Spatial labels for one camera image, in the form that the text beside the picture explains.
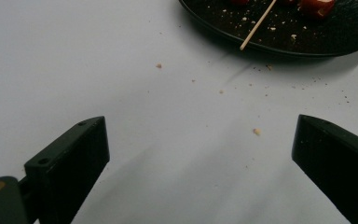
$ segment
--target red food piece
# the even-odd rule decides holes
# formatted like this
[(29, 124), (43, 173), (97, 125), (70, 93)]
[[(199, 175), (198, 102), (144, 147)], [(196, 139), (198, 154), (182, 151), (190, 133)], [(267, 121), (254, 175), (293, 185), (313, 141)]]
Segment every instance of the red food piece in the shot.
[(249, 0), (228, 0), (228, 2), (235, 6), (245, 6)]
[(285, 6), (291, 6), (297, 3), (297, 0), (278, 0), (278, 3)]
[(300, 0), (298, 10), (306, 17), (320, 21), (330, 14), (335, 0)]

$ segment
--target black plate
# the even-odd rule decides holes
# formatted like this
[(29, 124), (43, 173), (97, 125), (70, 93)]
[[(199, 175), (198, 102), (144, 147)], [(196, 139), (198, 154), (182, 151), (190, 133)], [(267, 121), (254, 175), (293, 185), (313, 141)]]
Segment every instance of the black plate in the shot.
[[(197, 21), (238, 42), (239, 46), (271, 2), (251, 0), (245, 7), (234, 7), (227, 0), (179, 1)], [(353, 53), (358, 50), (358, 0), (336, 0), (333, 11), (324, 21), (307, 20), (296, 6), (285, 7), (277, 3), (248, 47), (308, 58)]]

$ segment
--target wooden skewer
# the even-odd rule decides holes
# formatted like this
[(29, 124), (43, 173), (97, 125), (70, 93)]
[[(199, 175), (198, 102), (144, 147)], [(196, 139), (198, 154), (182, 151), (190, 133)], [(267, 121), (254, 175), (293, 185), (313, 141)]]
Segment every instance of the wooden skewer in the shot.
[(261, 22), (267, 17), (267, 14), (271, 11), (272, 7), (275, 5), (277, 0), (272, 0), (271, 4), (267, 8), (266, 12), (264, 12), (263, 16), (258, 20), (258, 22), (255, 24), (255, 27), (252, 29), (251, 33), (248, 34), (245, 41), (243, 41), (240, 49), (243, 50), (245, 46), (248, 44), (249, 40), (252, 38), (252, 36), (255, 34), (255, 31), (257, 30), (258, 26), (261, 24)]

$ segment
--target white table surface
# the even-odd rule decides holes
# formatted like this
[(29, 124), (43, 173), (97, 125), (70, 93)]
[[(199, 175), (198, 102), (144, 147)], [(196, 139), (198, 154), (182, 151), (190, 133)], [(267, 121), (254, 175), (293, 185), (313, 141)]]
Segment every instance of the white table surface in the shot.
[(106, 118), (73, 223), (349, 223), (291, 160), (299, 114), (358, 135), (358, 52), (240, 52), (177, 0), (0, 1), (0, 176)]

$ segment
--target crumb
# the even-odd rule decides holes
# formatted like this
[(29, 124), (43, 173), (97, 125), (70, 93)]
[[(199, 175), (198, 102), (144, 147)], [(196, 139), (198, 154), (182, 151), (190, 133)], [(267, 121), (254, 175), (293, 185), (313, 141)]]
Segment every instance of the crumb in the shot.
[(254, 134), (257, 136), (260, 136), (261, 130), (260, 129), (254, 129)]

